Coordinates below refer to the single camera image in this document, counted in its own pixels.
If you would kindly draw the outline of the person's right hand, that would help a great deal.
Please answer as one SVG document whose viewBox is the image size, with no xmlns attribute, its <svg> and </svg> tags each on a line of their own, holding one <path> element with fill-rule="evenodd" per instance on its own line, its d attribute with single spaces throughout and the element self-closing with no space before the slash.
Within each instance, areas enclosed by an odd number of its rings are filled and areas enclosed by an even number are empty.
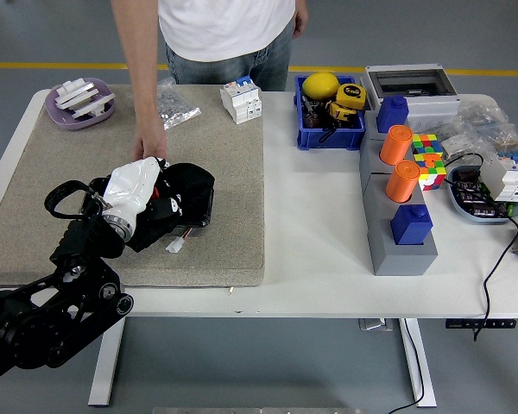
<svg viewBox="0 0 518 414">
<path fill-rule="evenodd" d="M 148 157 L 165 159 L 167 156 L 167 134 L 163 125 L 144 125 L 136 128 L 136 137 L 131 151 L 132 160 Z"/>
</svg>

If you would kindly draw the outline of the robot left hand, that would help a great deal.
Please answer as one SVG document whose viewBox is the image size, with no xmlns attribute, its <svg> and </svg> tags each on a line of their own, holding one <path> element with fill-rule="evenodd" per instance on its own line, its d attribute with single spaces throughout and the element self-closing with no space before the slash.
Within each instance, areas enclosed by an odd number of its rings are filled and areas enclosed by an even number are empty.
<svg viewBox="0 0 518 414">
<path fill-rule="evenodd" d="M 136 228 L 136 217 L 146 210 L 161 169 L 169 164 L 148 157 L 116 168 L 104 191 L 103 216 L 112 216 L 128 230 Z"/>
</svg>

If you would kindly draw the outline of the person's left hand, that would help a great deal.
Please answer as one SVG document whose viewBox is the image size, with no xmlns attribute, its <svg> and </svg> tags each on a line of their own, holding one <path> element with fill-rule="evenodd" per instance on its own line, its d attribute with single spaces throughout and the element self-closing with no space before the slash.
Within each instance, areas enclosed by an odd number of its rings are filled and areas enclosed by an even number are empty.
<svg viewBox="0 0 518 414">
<path fill-rule="evenodd" d="M 294 31 L 293 38 L 297 39 L 301 37 L 305 31 L 309 21 L 309 10 L 307 7 L 306 0 L 296 0 L 294 8 Z"/>
</svg>

